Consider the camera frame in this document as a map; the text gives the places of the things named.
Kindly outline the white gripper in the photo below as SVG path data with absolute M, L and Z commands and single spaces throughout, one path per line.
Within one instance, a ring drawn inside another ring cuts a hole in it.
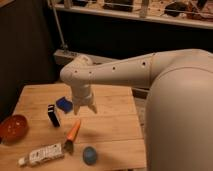
M 97 107 L 94 104 L 94 95 L 90 84 L 83 84 L 71 87 L 74 115 L 77 115 L 80 106 L 88 106 L 91 111 L 97 114 Z

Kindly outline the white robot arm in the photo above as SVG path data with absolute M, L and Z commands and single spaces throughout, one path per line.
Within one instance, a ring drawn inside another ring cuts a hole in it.
M 95 65 L 77 56 L 60 72 L 74 110 L 96 109 L 93 84 L 149 90 L 145 110 L 148 171 L 213 171 L 213 53 L 183 49 Z

